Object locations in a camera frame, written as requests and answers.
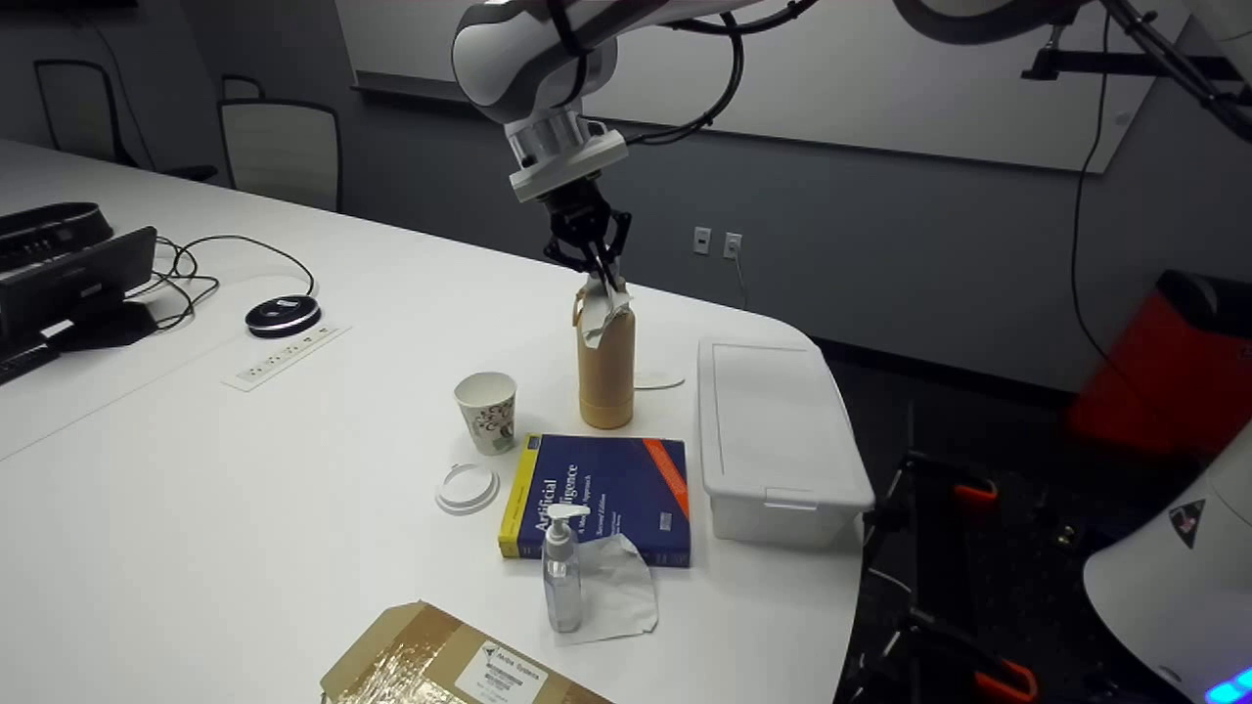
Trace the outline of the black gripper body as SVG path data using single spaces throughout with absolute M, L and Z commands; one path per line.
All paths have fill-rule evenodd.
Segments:
M 576 178 L 544 194 L 546 230 L 568 241 L 585 241 L 604 258 L 604 239 L 610 230 L 610 213 L 617 211 L 593 178 Z

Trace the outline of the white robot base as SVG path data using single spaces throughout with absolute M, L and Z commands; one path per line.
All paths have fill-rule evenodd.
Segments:
M 1189 704 L 1252 704 L 1252 423 L 1082 564 L 1107 632 Z

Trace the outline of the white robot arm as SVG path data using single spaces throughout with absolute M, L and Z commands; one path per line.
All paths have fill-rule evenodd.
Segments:
M 464 100 L 501 123 L 515 170 L 510 188 L 519 203 L 546 208 L 544 258 L 583 269 L 592 281 L 622 289 L 617 258 L 630 241 L 630 213 L 598 190 L 598 170 L 617 162 L 635 138 L 592 122 L 583 98 L 617 70 L 617 39 L 640 27 L 717 36 L 731 42 L 731 72 L 718 98 L 653 140 L 682 140 L 712 123 L 743 80 L 743 39 L 805 15 L 818 0 L 785 0 L 763 20 L 739 23 L 750 0 L 477 0 L 460 12 L 451 62 Z M 1131 0 L 893 0 L 897 15 L 940 42 L 1003 42 L 1044 23 L 1063 23 L 1082 3 L 1137 42 L 1159 72 L 1185 85 L 1222 123 L 1248 134 L 1235 92 L 1215 89 L 1215 72 L 1179 55 Z

